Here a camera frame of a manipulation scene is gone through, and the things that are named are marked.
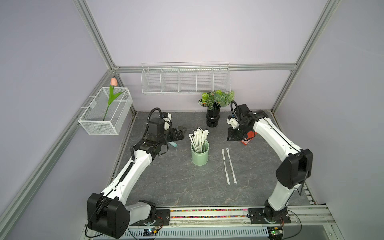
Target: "potted plant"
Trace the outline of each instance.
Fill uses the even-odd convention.
[[[234,99],[235,92],[223,93],[221,90],[216,90],[210,93],[201,94],[202,99],[198,103],[207,107],[207,126],[216,127],[220,118],[220,108],[225,107]]]

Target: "gray marble table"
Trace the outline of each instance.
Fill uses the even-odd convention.
[[[198,127],[208,129],[210,145],[208,162],[196,166],[191,160],[190,140],[177,141],[177,147],[169,146],[168,153],[157,156],[133,187],[127,204],[140,199],[155,202],[157,207],[172,206],[249,206],[264,205],[277,183],[275,171],[280,160],[272,147],[260,136],[247,146],[241,142],[228,142],[226,119],[229,112],[221,112],[217,127],[205,124],[204,112],[171,113],[172,125],[187,128],[186,134]],[[148,113],[139,112],[128,140],[128,146],[135,144],[144,133]],[[234,184],[227,160],[230,185],[224,171],[221,149],[230,150],[237,184]],[[130,158],[129,147],[123,155],[120,169]],[[309,205],[305,194],[294,193],[291,205]]]

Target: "wire basket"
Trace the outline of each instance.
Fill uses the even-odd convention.
[[[147,67],[141,73],[141,87],[146,95],[230,92],[231,73],[229,65]]]
[[[118,135],[121,126],[132,105],[132,97],[128,88],[114,88],[114,94],[121,93],[109,106],[105,120],[105,111],[108,106],[109,87],[103,87],[96,94],[85,112],[79,118],[79,123],[89,135]]]

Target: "pink tulip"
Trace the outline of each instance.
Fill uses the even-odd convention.
[[[111,78],[111,85],[112,85],[112,86],[115,86],[115,87],[118,86],[118,81],[117,81],[116,78]]]

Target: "pen holder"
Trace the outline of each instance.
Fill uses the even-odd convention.
[[[205,141],[205,152],[196,153],[191,143],[192,162],[197,166],[203,166],[208,162],[209,143]]]

